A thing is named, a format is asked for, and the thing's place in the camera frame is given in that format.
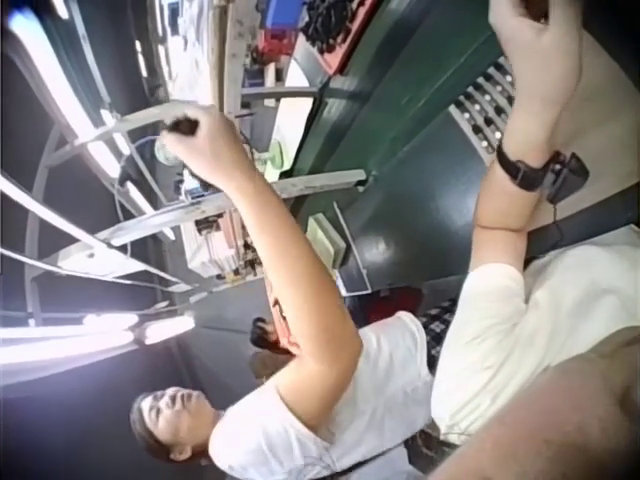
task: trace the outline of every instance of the dark hair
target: dark hair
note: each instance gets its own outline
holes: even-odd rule
[[[180,463],[171,458],[171,449],[162,443],[147,426],[147,422],[142,414],[142,402],[148,398],[151,393],[143,393],[133,401],[131,411],[129,412],[129,422],[133,436],[144,450],[153,458],[169,463]]]
[[[278,342],[269,339],[269,332],[267,332],[266,328],[267,323],[267,320],[262,317],[253,319],[251,322],[251,331],[249,332],[251,345],[260,350],[268,350],[278,354],[289,354],[290,352],[278,345]]]

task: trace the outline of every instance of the hand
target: hand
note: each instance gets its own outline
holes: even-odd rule
[[[203,180],[226,190],[236,179],[256,171],[231,120],[215,108],[187,107],[199,122],[192,137],[163,132],[167,149]]]
[[[516,104],[555,120],[582,74],[582,2],[548,1],[548,24],[532,20],[523,0],[491,0],[489,22],[513,67]]]

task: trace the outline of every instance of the black object in hand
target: black object in hand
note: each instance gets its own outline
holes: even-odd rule
[[[178,117],[167,125],[167,131],[193,137],[198,131],[200,122],[189,117]]]

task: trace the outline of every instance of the blue container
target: blue container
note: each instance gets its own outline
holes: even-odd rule
[[[304,0],[269,0],[264,24],[271,29],[298,29]]]

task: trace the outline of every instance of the black watch strap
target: black watch strap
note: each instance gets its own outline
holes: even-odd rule
[[[537,192],[542,188],[544,179],[549,171],[552,160],[550,159],[541,168],[534,168],[527,165],[522,160],[511,160],[504,152],[502,143],[498,145],[496,151],[498,164],[504,172],[511,178],[513,183],[527,192]]]

